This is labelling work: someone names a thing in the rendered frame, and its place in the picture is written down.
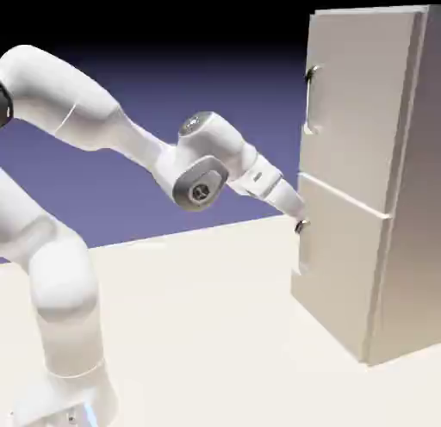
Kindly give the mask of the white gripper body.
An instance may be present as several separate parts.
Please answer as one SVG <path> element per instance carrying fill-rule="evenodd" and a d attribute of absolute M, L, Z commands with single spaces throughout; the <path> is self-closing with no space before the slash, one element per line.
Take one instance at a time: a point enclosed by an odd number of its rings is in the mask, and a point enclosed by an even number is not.
<path fill-rule="evenodd" d="M 291 218 L 305 217 L 304 200 L 284 178 L 274 185 L 264 201 Z"/>

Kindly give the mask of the short beige cabinet door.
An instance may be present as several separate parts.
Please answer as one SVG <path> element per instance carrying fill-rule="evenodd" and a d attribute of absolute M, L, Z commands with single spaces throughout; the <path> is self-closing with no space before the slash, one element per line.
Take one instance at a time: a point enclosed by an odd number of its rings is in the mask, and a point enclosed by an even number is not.
<path fill-rule="evenodd" d="M 298 188 L 310 220 L 310 256 L 307 272 L 292 275 L 291 293 L 346 350 L 366 362 L 372 297 L 391 215 L 305 173 Z"/>

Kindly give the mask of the tall beige cabinet door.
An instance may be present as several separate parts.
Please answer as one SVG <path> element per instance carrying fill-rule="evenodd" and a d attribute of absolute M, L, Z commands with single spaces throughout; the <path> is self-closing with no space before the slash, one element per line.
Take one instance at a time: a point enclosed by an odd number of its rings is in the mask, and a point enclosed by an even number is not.
<path fill-rule="evenodd" d="M 310 17 L 311 122 L 300 170 L 376 211 L 390 210 L 426 6 L 318 10 Z"/>

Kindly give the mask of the beige cabinet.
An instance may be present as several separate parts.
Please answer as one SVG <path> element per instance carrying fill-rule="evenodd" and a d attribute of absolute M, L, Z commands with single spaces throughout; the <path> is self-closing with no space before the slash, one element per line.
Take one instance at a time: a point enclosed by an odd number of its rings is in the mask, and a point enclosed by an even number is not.
<path fill-rule="evenodd" d="M 441 4 L 426 6 L 372 297 L 367 365 L 441 343 Z"/>

